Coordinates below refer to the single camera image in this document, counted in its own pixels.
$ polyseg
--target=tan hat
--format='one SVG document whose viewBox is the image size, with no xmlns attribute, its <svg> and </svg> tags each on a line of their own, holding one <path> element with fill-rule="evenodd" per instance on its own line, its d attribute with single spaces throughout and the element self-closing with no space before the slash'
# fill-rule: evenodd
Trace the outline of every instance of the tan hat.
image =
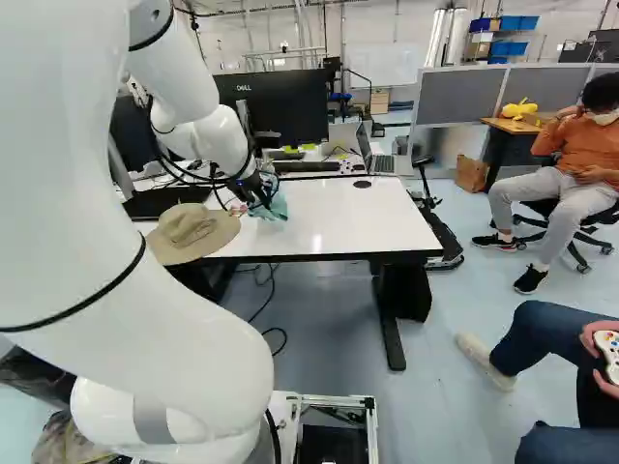
<svg viewBox="0 0 619 464">
<path fill-rule="evenodd" d="M 212 211 L 201 203 L 173 206 L 146 237 L 164 266 L 189 263 L 227 245 L 241 230 L 241 221 L 228 212 Z"/>
</svg>

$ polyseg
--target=gray pants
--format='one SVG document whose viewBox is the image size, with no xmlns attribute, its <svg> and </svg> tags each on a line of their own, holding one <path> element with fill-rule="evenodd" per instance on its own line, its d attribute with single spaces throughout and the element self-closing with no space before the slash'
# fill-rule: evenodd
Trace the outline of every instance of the gray pants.
<svg viewBox="0 0 619 464">
<path fill-rule="evenodd" d="M 512 229 L 512 202 L 561 198 L 550 215 L 550 224 L 540 251 L 540 262 L 550 264 L 560 256 L 578 230 L 580 222 L 614 205 L 619 192 L 608 184 L 581 186 L 555 167 L 542 167 L 533 174 L 503 179 L 488 194 L 498 229 Z"/>
</svg>

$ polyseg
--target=orange sweater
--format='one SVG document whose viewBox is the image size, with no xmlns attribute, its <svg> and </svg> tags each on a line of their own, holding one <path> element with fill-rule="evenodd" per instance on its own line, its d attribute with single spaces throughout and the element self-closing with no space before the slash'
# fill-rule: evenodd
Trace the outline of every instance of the orange sweater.
<svg viewBox="0 0 619 464">
<path fill-rule="evenodd" d="M 619 120 L 600 126 L 586 117 L 553 120 L 540 132 L 531 147 L 535 157 L 561 150 L 556 167 L 566 174 L 597 165 L 619 171 Z M 619 190 L 619 182 L 608 182 Z"/>
</svg>

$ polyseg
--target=person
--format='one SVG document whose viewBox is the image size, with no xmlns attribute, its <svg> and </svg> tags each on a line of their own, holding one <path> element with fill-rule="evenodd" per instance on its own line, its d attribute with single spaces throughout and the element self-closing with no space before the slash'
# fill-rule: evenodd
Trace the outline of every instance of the person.
<svg viewBox="0 0 619 464">
<path fill-rule="evenodd" d="M 516 252 L 511 204 L 558 197 L 538 259 L 515 282 L 517 292 L 534 293 L 550 263 L 563 253 L 580 222 L 614 205 L 619 196 L 619 72 L 600 75 L 582 91 L 582 104 L 556 113 L 531 148 L 533 156 L 561 150 L 556 166 L 495 183 L 488 193 L 498 232 L 473 238 L 473 245 Z"/>
<path fill-rule="evenodd" d="M 503 392 L 514 389 L 518 373 L 550 353 L 578 367 L 580 428 L 536 422 L 520 441 L 516 464 L 592 464 L 619 456 L 619 387 L 601 373 L 605 361 L 593 341 L 597 331 L 619 333 L 619 320 L 530 301 L 516 309 L 512 326 L 491 352 L 473 334 L 456 335 L 458 348 Z"/>
</svg>

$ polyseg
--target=black hair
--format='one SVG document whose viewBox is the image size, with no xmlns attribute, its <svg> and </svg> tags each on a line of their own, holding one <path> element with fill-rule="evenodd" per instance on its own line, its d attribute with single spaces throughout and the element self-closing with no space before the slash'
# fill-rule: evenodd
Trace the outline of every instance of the black hair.
<svg viewBox="0 0 619 464">
<path fill-rule="evenodd" d="M 619 106 L 619 72 L 591 79 L 582 91 L 582 104 L 594 112 L 611 111 Z"/>
</svg>

